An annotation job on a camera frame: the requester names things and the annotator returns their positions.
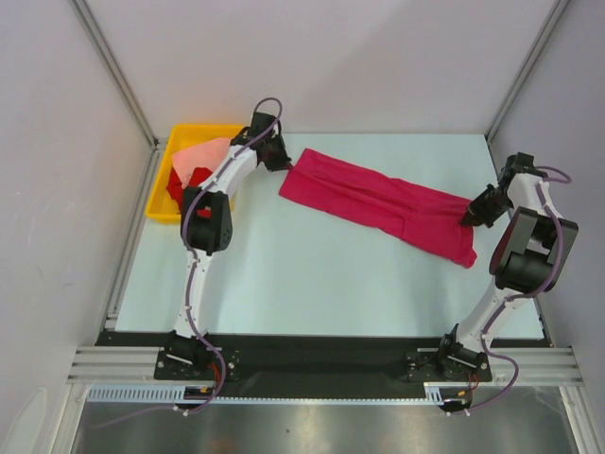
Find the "magenta t shirt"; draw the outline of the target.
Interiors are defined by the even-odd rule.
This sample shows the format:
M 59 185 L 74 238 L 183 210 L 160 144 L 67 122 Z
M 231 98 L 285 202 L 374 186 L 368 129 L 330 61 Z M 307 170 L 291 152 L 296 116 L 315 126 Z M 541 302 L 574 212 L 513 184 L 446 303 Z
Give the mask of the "magenta t shirt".
M 311 148 L 287 173 L 279 195 L 470 269 L 474 229 L 461 224 L 469 200 L 388 177 Z

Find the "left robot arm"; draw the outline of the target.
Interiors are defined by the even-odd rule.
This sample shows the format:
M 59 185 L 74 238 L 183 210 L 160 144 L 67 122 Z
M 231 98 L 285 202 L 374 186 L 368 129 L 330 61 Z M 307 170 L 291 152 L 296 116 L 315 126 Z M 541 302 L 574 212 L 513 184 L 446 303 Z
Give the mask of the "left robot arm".
M 164 351 L 186 376 L 207 371 L 213 352 L 204 343 L 199 315 L 210 266 L 233 237 L 230 201 L 236 189 L 259 166 L 270 172 L 288 170 L 280 119 L 254 113 L 251 123 L 230 142 L 223 161 L 204 182 L 184 190 L 181 239 L 188 252 L 188 275 L 181 308 Z

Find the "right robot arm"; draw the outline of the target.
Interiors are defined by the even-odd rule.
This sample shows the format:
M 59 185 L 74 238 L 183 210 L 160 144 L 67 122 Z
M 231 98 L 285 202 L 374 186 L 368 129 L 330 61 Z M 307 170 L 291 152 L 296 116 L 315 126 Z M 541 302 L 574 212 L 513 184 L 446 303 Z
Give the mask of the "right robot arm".
M 579 232 L 555 207 L 552 183 L 571 177 L 550 166 L 534 165 L 534 157 L 509 156 L 496 185 L 488 185 L 467 207 L 461 224 L 492 227 L 508 212 L 510 223 L 489 265 L 492 280 L 470 315 L 443 336 L 436 355 L 438 374 L 459 381 L 489 368 L 488 349 L 513 312 L 550 291 L 557 283 Z

